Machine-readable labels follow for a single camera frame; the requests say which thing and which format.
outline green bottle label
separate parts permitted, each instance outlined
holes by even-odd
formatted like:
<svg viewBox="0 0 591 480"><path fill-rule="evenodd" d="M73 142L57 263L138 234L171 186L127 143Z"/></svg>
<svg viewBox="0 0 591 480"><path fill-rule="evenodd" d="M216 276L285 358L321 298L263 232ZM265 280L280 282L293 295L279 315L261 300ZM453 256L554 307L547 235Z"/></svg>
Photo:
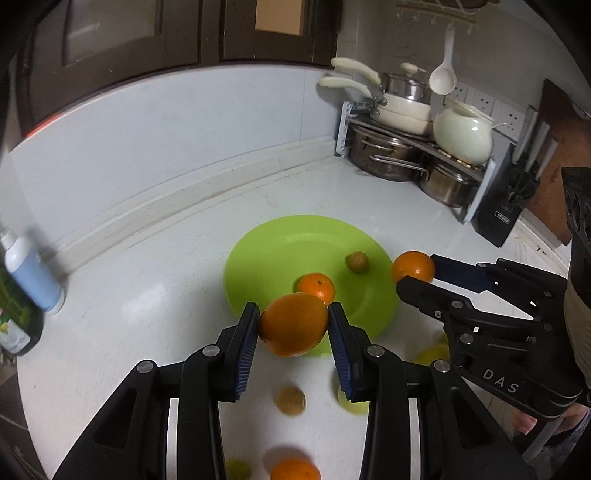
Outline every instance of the green bottle label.
<svg viewBox="0 0 591 480"><path fill-rule="evenodd" d="M9 353L25 348L31 341L27 330L38 314L35 304L0 266L0 345Z"/></svg>

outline knife block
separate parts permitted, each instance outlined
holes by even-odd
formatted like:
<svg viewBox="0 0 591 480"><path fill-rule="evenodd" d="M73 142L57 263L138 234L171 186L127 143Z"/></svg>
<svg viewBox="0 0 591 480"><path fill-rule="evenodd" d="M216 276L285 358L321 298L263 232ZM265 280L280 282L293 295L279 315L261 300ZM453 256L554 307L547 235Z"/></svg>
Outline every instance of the knife block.
<svg viewBox="0 0 591 480"><path fill-rule="evenodd" d="M510 163L482 200L473 226L496 247L504 243L539 185L531 171Z"/></svg>

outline bottle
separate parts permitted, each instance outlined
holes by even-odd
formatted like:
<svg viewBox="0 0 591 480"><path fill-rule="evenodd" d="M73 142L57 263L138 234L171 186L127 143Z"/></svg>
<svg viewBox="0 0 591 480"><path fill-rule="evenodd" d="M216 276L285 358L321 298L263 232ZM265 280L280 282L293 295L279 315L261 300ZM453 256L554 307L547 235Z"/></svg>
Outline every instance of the bottle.
<svg viewBox="0 0 591 480"><path fill-rule="evenodd" d="M44 312L52 315L64 304L64 290L49 269L41 262L39 253L26 237L18 237L10 229L0 236L4 247L4 266L29 298Z"/></svg>
<svg viewBox="0 0 591 480"><path fill-rule="evenodd" d="M0 264L0 346L23 355L37 344L42 331L41 310Z"/></svg>

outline dish rack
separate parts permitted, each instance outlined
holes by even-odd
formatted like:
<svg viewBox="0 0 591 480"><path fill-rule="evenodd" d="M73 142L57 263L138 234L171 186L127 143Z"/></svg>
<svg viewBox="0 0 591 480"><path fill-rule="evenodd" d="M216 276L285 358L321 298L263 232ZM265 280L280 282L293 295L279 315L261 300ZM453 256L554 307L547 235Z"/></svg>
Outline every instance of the dish rack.
<svg viewBox="0 0 591 480"><path fill-rule="evenodd" d="M472 27L477 26L478 9L486 3L487 0L398 0L396 7L403 12L411 12L416 20L420 14L426 14L433 16L433 23L435 17L464 23L469 26L468 33L471 33Z"/></svg>
<svg viewBox="0 0 591 480"><path fill-rule="evenodd" d="M377 123L369 117L370 107L371 104L367 102L343 103L339 132L335 145L335 154L339 157L349 156L350 145L353 136L349 131L349 125L359 125L377 133L394 137L407 145L411 145L415 148L418 148L419 150L422 150L428 155L438 159L442 163L445 163L449 167L471 177L478 183L478 189L472 202L467 208L463 209L458 214L458 220L460 220L462 223L470 222L494 178L496 171L496 161L493 158L490 158L486 163L485 168L481 166L475 167L468 165L467 163L464 163L441 150L430 138L407 134Z"/></svg>

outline human hand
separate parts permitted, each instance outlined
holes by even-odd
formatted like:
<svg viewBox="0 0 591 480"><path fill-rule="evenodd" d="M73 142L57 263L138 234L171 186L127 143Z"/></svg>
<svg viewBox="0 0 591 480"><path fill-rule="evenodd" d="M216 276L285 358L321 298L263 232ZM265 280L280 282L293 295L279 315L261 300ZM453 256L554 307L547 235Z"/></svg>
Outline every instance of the human hand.
<svg viewBox="0 0 591 480"><path fill-rule="evenodd" d="M583 417L589 410L588 407L581 405L579 403L573 403L563 414L562 414L562 423L554 432L554 435L558 435L559 433L564 432L565 430L570 430L575 428L578 423L583 420ZM533 418L531 415L522 412L521 410L517 410L516 408L513 409L513 415L511 416L511 424L513 427L523 433L528 434L532 431L535 427L535 424L538 423L538 420Z"/></svg>

